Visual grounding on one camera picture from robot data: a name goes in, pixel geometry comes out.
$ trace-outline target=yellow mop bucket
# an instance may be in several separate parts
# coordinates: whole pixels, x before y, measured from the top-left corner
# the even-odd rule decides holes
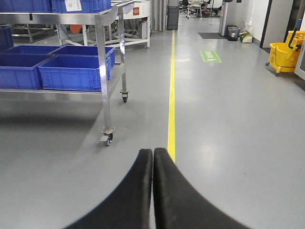
[[[280,72],[294,72],[300,50],[290,49],[286,43],[272,43],[269,63]]]
[[[294,31],[289,31],[285,43],[270,44],[271,52],[269,62],[266,63],[266,66],[271,64],[276,69],[276,73],[289,73],[295,71],[295,66],[305,38],[305,31],[297,31],[301,22],[302,20],[298,21]]]

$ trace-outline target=green floor sign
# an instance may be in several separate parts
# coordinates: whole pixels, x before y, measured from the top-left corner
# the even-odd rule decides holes
[[[204,62],[221,63],[221,60],[215,51],[200,51]]]

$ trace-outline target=black foam pad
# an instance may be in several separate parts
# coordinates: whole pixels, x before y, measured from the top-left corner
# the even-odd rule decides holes
[[[157,229],[248,229],[202,197],[163,148],[154,151],[153,199]]]
[[[118,187],[94,210],[66,229],[148,229],[152,159],[150,149],[140,150]]]

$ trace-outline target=white label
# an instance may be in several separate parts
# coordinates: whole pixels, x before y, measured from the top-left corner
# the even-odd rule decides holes
[[[65,0],[67,12],[81,11],[81,0]]]

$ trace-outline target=stainless steel cart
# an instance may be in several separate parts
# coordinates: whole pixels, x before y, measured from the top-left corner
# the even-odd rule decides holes
[[[0,23],[9,24],[83,24],[95,25],[96,41],[99,52],[101,92],[76,92],[76,91],[51,91],[51,90],[12,90],[0,89],[0,99],[37,99],[41,95],[43,100],[69,100],[69,101],[92,101],[101,102],[103,109],[105,126],[102,130],[101,141],[105,146],[109,146],[113,140],[115,128],[111,124],[110,97],[122,78],[122,99],[127,102],[129,90],[126,86],[125,69],[125,38],[123,14],[132,11],[133,0],[122,0],[114,5],[111,10],[106,10],[96,14],[74,14],[74,13],[0,13]],[[105,26],[111,25],[119,17],[119,36],[121,49],[121,62],[115,64],[112,69],[112,79],[107,80],[107,66],[105,53]]]

